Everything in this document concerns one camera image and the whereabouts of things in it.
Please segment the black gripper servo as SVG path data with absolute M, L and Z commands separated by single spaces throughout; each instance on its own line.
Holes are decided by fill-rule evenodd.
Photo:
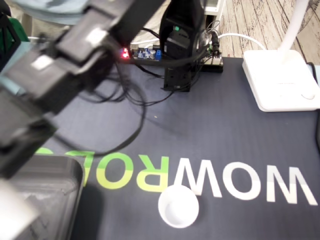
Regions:
M 23 124 L 0 140 L 0 177 L 11 178 L 56 132 L 49 121 Z M 39 211 L 6 180 L 0 181 L 0 238 L 16 239 L 38 217 Z

